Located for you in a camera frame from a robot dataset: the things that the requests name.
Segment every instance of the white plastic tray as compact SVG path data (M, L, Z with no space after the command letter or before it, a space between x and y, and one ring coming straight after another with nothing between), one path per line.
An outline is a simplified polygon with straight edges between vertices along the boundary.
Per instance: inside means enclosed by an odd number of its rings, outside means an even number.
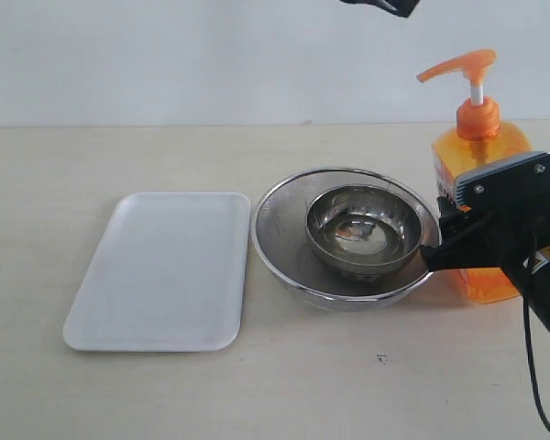
M63 328L92 351L210 351L240 327L250 202L140 192L116 207Z

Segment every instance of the orange pump bottle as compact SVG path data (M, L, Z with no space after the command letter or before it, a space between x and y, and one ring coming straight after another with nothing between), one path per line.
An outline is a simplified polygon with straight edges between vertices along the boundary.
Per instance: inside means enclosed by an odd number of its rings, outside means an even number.
M516 125L500 120L499 105L483 95L483 79L495 59L491 49L475 50L418 75L422 83L450 72L463 72L470 80L470 98L456 111L456 127L432 145L438 191L451 200L454 179L459 174L532 149ZM498 268L463 269L459 273L468 297L478 303L495 303L519 295Z

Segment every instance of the metal bowl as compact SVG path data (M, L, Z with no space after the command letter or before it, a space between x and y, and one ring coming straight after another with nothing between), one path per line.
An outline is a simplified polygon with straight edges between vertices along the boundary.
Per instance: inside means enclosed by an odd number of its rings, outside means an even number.
M403 269L374 283L339 277L312 251L305 234L308 208L318 195L342 185L370 185L398 195L420 218L420 242L433 247L440 243L436 216L409 188L367 170L320 168L295 174L265 193L251 224L255 249L289 291L316 307L356 311L394 303L432 275L419 251Z
M305 228L312 250L339 274L376 281L401 270L422 240L418 214L391 189L343 185L316 197Z

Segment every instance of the orange liquid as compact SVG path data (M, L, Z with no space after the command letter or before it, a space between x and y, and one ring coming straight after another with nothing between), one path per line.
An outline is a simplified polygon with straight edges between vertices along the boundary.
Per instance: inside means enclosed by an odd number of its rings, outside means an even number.
M496 137L469 141L459 137L453 128L436 140L433 149L436 163L441 167L437 170L442 176L440 179L451 189L458 174L530 151L532 147L516 125L503 121ZM496 303L519 295L499 268L465 269L461 275L467 296L478 303Z

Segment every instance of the mesh strainer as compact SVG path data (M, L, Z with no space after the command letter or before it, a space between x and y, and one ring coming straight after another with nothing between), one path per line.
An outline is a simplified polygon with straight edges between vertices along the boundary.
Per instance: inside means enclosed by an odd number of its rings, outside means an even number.
M423 245L440 243L436 217L422 199L402 184L375 172L350 168L307 170L278 183L260 200L251 234L271 273L305 301L328 310L359 310L393 303L426 281L419 251L411 262L377 284L339 277L312 251L305 215L314 198L341 185L374 185L407 201L422 223Z

